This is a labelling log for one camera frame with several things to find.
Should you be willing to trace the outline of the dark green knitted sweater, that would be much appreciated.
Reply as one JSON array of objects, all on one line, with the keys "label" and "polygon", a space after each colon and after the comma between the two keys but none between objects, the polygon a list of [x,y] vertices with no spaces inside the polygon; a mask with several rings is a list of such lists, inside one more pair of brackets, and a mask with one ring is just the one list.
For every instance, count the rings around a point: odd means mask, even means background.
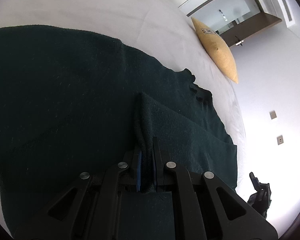
[{"label": "dark green knitted sweater", "polygon": [[156,193],[153,138],[189,171],[237,186],[237,147],[210,91],[120,40],[27,25],[0,29],[0,198],[12,236],[67,239],[71,213],[119,162],[134,171],[119,239],[173,239],[170,193]]}]

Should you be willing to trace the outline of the dark brown door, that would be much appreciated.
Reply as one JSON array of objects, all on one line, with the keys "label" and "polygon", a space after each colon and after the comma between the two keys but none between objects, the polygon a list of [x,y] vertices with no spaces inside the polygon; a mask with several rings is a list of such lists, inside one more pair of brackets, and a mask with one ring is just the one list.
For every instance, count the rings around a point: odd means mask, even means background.
[{"label": "dark brown door", "polygon": [[210,27],[229,47],[282,22],[266,13],[259,0],[207,0],[187,16]]}]

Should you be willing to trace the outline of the yellow pillow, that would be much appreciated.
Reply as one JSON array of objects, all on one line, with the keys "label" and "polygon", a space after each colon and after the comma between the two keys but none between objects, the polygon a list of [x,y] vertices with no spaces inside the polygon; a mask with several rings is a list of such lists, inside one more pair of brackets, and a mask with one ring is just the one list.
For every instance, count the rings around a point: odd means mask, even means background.
[{"label": "yellow pillow", "polygon": [[191,18],[196,34],[215,65],[231,81],[238,84],[235,59],[226,42],[211,28],[196,18]]}]

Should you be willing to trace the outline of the white bed sheet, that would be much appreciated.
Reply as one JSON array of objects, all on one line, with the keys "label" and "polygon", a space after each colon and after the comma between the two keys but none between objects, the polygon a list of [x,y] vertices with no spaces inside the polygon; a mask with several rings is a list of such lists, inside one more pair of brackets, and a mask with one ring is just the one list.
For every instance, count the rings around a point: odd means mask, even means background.
[{"label": "white bed sheet", "polygon": [[[195,84],[211,92],[214,109],[233,142],[237,100],[232,85],[204,50],[191,20],[168,0],[0,0],[0,29],[27,25],[115,38],[170,70],[189,70]],[[1,198],[0,224],[11,235]]]}]

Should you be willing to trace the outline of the beige wall socket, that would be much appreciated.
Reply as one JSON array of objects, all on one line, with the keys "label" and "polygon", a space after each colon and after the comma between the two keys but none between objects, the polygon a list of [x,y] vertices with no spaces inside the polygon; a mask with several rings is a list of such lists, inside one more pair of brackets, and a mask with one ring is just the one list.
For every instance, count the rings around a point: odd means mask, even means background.
[{"label": "beige wall socket", "polygon": [[282,136],[282,135],[278,136],[278,137],[277,137],[277,144],[278,144],[278,145],[281,145],[281,144],[283,144],[283,143],[284,143],[284,141],[283,141],[283,136]]}]

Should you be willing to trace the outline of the beige wall switch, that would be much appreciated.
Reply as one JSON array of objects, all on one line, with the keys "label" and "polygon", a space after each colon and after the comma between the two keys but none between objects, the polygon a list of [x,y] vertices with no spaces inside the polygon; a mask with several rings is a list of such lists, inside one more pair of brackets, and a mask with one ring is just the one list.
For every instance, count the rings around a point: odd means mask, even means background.
[{"label": "beige wall switch", "polygon": [[277,115],[276,115],[276,112],[275,112],[275,111],[270,111],[269,114],[270,114],[270,118],[271,118],[271,119],[277,118]]}]

